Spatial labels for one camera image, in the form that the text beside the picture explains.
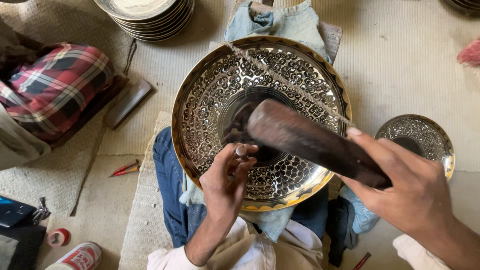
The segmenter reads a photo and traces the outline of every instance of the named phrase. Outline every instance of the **plaid cloth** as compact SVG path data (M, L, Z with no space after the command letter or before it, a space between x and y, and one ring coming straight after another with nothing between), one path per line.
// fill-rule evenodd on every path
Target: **plaid cloth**
M24 66L0 81L0 104L24 129L37 138L58 138L78 119L93 97L113 79L113 64L97 48L69 43L53 50L32 66Z

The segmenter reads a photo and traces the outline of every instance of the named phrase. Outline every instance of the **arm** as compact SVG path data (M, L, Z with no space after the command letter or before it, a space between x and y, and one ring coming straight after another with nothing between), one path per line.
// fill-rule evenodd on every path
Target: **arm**
M203 266L213 255L218 244L227 236L240 213L245 198L248 170L257 160L243 162L235 153L238 144L228 144L217 154L212 166L200 177L204 190L207 215L198 230L185 246L188 260ZM244 145L248 153L257 146ZM235 173L233 179L228 175Z
M415 239L454 270L480 265L480 235L452 212L443 166L387 140L350 128L348 135L390 177L383 191L341 176L365 206Z

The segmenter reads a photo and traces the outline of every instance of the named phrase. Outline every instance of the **red and white can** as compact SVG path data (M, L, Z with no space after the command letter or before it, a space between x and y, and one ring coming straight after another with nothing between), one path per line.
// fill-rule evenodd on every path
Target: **red and white can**
M45 270L93 270L102 259L102 250L93 242L85 242Z

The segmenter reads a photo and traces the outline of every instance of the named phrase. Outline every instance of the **red tape roll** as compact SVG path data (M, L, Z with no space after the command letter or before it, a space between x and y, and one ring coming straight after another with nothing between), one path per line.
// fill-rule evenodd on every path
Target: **red tape roll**
M47 244L51 247L63 245L70 238L70 233L63 228L51 231L47 236Z

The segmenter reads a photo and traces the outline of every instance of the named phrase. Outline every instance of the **blue jeans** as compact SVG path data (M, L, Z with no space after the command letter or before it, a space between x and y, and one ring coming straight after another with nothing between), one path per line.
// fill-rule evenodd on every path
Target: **blue jeans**
M183 169L175 155L170 127L158 133L153 146L158 187L163 198L165 226L172 237L173 247L187 244L207 213L203 204L190 207L179 202L182 195ZM291 219L312 230L319 238L325 231L328 187L308 200L297 204Z

